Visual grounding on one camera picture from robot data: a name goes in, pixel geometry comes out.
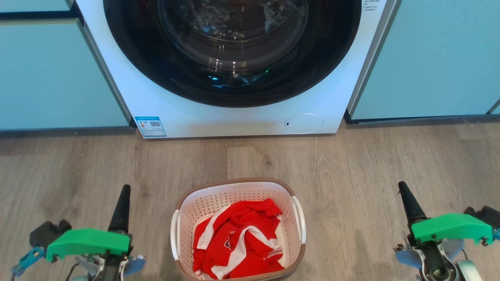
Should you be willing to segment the tall pale green cabinet door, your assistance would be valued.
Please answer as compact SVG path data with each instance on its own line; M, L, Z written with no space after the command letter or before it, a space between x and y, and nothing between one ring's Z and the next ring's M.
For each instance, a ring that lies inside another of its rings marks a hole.
M0 131L129 123L79 19L0 21Z

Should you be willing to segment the blue energy label sticker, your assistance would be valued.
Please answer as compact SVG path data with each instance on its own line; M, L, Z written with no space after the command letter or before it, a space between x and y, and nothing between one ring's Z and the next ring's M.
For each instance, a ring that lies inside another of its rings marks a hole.
M134 117L134 120L145 139L167 137L159 117Z

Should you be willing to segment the white front-load washing machine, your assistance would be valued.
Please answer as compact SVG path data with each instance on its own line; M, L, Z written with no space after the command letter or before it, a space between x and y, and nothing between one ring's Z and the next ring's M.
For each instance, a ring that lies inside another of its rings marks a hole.
M130 115L159 117L166 138L295 135L284 124L298 114L317 114L323 126L311 134L339 129L359 80L387 0L361 0L354 44L340 66L298 96L260 107L217 107L190 101L160 87L125 57L111 34L103 0L75 0Z

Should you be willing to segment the white perforated laundry basket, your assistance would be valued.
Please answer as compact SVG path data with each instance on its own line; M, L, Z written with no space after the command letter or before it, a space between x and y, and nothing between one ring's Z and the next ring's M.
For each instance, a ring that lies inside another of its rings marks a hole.
M302 205L288 184L275 178L237 178L200 186L185 193L177 203L170 224L170 247L185 281L203 280L193 270L193 242L198 223L238 201L273 199L283 212L277 227L282 246L283 270L221 281L284 281L299 267L305 255L307 227Z

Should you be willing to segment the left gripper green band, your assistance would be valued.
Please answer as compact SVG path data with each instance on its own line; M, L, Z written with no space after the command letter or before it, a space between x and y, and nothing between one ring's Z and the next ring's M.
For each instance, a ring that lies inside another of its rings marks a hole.
M46 250L46 259L55 262L75 256L92 281L124 281L144 269L145 257L131 256L129 232L131 186L121 189L108 231L79 228L65 232Z

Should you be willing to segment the red and white garment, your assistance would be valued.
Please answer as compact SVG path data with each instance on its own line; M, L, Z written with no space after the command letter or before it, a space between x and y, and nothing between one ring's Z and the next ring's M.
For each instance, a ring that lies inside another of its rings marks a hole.
M284 269L273 199L238 201L200 221L193 235L193 272L200 279L239 279Z

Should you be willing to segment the pale green cabinet drawer front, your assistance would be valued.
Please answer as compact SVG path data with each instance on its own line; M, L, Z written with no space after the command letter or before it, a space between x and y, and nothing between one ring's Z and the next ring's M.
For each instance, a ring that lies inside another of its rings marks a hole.
M69 11L75 0L0 0L0 13Z

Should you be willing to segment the wide pale green cabinet front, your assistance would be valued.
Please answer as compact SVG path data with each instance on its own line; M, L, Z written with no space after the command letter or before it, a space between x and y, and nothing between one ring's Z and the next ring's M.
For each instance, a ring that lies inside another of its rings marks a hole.
M387 0L348 124L500 119L500 0Z

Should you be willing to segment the round white filter cover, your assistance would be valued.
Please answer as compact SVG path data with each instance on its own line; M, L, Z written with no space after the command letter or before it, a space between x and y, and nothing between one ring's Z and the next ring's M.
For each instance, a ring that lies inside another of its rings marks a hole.
M323 118L317 114L298 114L290 117L284 124L285 129L296 135L314 133L323 126Z

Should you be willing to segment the dark round washer door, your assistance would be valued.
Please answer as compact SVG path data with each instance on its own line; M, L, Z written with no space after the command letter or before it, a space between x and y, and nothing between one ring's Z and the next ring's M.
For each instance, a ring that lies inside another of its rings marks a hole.
M339 68L361 0L103 0L125 57L160 87L217 107L298 96Z

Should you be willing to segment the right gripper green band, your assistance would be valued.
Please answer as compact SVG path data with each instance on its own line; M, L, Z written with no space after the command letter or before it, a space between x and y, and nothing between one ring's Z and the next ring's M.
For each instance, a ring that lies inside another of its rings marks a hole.
M395 247L399 263L418 270L416 281L483 281L475 264L464 253L465 240L488 246L490 225L460 213L419 220L409 226L404 243Z

